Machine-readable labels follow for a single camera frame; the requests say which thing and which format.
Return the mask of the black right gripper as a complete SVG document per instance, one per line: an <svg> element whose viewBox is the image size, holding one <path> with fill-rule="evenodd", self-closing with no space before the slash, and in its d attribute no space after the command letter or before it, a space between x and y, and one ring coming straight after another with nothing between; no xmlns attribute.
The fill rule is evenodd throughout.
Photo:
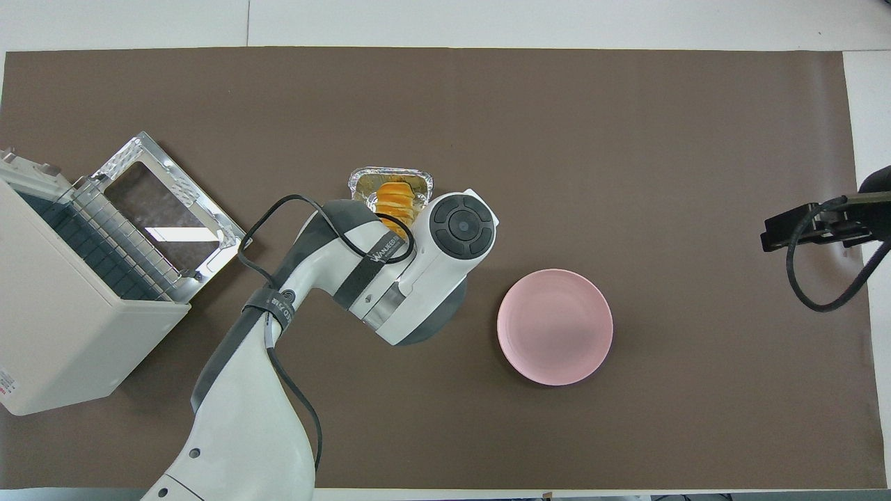
<svg viewBox="0 0 891 501"><path fill-rule="evenodd" d="M842 242L850 248L871 241L871 230L859 219L859 209L855 215L849 212L856 205L867 203L868 196L840 196L821 203L805 203L764 220L764 231L760 234L764 253L773 253L792 243L796 226L811 212L817 209L813 223L804 226L796 244L824 245Z"/></svg>

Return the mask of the sliced golden bread loaf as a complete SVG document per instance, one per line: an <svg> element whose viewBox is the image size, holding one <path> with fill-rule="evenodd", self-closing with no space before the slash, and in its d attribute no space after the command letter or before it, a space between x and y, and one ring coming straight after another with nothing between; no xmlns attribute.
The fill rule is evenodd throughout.
<svg viewBox="0 0 891 501"><path fill-rule="evenodd" d="M411 228L418 213L411 185L404 182L384 183L376 190L376 197L374 212L388 216L382 218L383 224L406 239L405 228Z"/></svg>

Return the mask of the aluminium foil tray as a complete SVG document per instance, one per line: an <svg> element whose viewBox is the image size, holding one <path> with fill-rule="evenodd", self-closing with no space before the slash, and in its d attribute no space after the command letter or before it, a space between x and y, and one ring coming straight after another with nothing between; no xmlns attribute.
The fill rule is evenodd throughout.
<svg viewBox="0 0 891 501"><path fill-rule="evenodd" d="M354 169L348 177L347 187L352 200L358 200L373 212L377 211L377 191L382 184L405 183L413 193L411 206L420 212L433 199L434 178L420 169L393 167L363 167Z"/></svg>

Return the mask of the glass oven door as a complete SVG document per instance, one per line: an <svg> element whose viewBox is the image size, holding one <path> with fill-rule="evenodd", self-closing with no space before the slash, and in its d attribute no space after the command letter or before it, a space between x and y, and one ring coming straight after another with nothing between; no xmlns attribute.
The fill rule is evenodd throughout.
<svg viewBox="0 0 891 501"><path fill-rule="evenodd" d="M235 258L245 231L148 133L140 132L93 178L182 273L175 303L189 303Z"/></svg>

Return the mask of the white toaster oven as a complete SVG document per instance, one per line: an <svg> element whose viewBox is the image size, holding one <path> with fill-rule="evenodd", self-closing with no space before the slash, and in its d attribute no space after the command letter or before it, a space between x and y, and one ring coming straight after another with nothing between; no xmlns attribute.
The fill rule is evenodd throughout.
<svg viewBox="0 0 891 501"><path fill-rule="evenodd" d="M28 415L107 397L189 305L121 299L69 247L73 183L0 151L0 405Z"/></svg>

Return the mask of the brown table mat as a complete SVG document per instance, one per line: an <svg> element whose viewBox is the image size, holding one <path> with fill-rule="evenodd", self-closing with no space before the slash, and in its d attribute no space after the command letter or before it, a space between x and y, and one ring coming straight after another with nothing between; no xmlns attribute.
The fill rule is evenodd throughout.
<svg viewBox="0 0 891 501"><path fill-rule="evenodd" d="M764 219L856 191L841 55L238 48L6 57L0 150L89 175L147 132L243 228L356 168L423 169L499 217L432 339L314 291L278 343L335 488L884 488L865 292L793 295ZM498 344L510 286L565 269L614 337L580 383Z"/></svg>

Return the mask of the pink round plate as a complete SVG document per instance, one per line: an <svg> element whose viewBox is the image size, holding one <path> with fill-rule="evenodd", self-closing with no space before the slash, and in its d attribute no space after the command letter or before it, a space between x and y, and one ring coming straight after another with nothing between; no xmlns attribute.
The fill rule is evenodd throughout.
<svg viewBox="0 0 891 501"><path fill-rule="evenodd" d="M580 383L604 364L614 321L604 293L585 276L543 269L510 286L496 332L504 358L522 377L560 387Z"/></svg>

